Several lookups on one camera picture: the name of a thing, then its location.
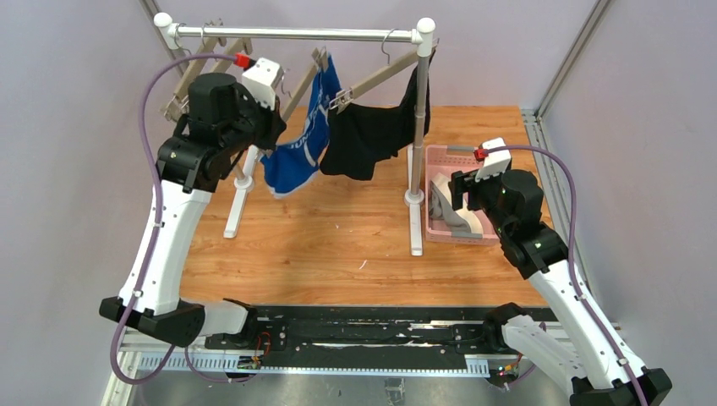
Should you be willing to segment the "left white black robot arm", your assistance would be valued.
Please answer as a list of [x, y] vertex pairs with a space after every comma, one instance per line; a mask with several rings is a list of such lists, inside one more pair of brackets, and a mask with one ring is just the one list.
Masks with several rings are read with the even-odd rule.
[[189, 246], [220, 181], [251, 145], [273, 146], [286, 128], [277, 111], [278, 74], [247, 70], [201, 74], [189, 85], [189, 110], [157, 152], [161, 197], [151, 208], [132, 271], [119, 295], [103, 299], [100, 316], [178, 347], [225, 334], [251, 344], [256, 309], [234, 299], [190, 303], [179, 290]]

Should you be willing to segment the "beige hanger with blue underwear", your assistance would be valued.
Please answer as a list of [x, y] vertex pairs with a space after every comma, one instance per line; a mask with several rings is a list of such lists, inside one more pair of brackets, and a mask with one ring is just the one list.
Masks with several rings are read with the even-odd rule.
[[285, 89], [285, 77], [282, 77], [280, 82], [280, 92], [287, 98], [287, 100], [282, 103], [280, 114], [285, 123], [288, 122], [299, 102], [302, 100], [304, 94], [309, 90], [314, 77], [318, 73], [325, 72], [328, 69], [328, 56], [329, 52], [325, 47], [315, 48], [311, 53], [311, 64], [307, 68], [306, 72], [300, 77], [300, 81], [292, 91]]

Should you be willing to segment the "beige clip hanger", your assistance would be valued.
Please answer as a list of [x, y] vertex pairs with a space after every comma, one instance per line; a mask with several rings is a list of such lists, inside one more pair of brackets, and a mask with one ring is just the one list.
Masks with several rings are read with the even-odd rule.
[[237, 53], [250, 55], [253, 52], [253, 44], [250, 38], [240, 37], [225, 47], [224, 54], [230, 57], [230, 60], [220, 59], [213, 64], [210, 73], [226, 73], [231, 66]]

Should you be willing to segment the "blue underwear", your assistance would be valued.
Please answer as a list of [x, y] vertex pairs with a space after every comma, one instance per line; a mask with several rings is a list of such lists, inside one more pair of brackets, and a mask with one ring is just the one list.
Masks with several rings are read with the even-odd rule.
[[327, 69], [315, 75], [311, 83], [309, 105], [300, 136], [280, 144], [260, 159], [264, 180], [272, 195], [285, 198], [304, 187], [319, 171], [319, 158], [329, 143], [328, 112], [330, 102], [342, 89], [332, 56]]

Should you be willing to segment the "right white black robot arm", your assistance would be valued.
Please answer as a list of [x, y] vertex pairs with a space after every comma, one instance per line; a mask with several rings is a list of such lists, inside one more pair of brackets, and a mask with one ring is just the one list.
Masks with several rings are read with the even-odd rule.
[[542, 221], [543, 190], [528, 171], [508, 169], [477, 180], [454, 172], [449, 182], [456, 208], [482, 211], [501, 250], [523, 279], [548, 303], [573, 348], [544, 331], [517, 304], [487, 318], [489, 343], [527, 356], [566, 393], [571, 405], [660, 405], [673, 388], [661, 368], [649, 369], [606, 320], [584, 280], [569, 271], [568, 247]]

